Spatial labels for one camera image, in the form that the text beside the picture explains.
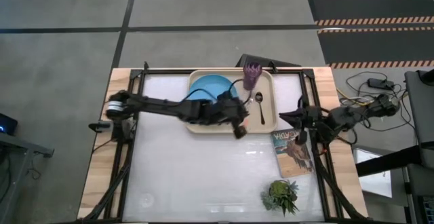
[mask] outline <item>power adapter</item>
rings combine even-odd
[[[395,87],[395,83],[393,81],[388,81],[386,79],[381,80],[381,79],[369,78],[368,87],[383,89],[383,90],[393,90],[393,88]]]

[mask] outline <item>concrete floor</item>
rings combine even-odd
[[[121,26],[127,0],[0,0],[0,29]],[[312,24],[307,0],[135,0],[130,26]],[[0,34],[0,111],[19,122],[17,135],[56,148],[36,159],[42,173],[20,196],[15,223],[75,219],[118,33]],[[324,66],[315,31],[129,33],[120,67],[232,67],[242,53],[304,66]],[[407,69],[372,69],[403,81]],[[334,71],[346,77],[364,70]],[[398,116],[375,128],[401,123]],[[372,133],[357,127],[359,144],[396,151],[412,144],[410,127]],[[400,209],[371,201],[371,217],[404,221]]]

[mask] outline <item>black mat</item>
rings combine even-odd
[[[335,69],[434,65],[434,28],[320,30],[325,63]]]
[[[433,0],[309,0],[315,24],[434,22]]]

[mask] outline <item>orange striped tape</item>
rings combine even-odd
[[[398,17],[398,18],[359,18],[342,20],[317,20],[319,26],[336,26],[352,24],[405,24],[405,23],[433,23],[434,16]]]
[[[337,62],[328,65],[332,69],[434,67],[434,60]]]
[[[323,33],[359,33],[359,32],[382,32],[382,31],[434,31],[434,27],[399,27],[399,28],[370,28],[370,29],[321,29],[318,34]]]

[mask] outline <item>succulent plant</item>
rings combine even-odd
[[[297,200],[298,186],[296,182],[290,183],[289,181],[277,180],[270,184],[270,186],[260,194],[262,203],[267,210],[276,210],[281,208],[283,215],[286,211],[295,214],[298,210],[295,205]]]

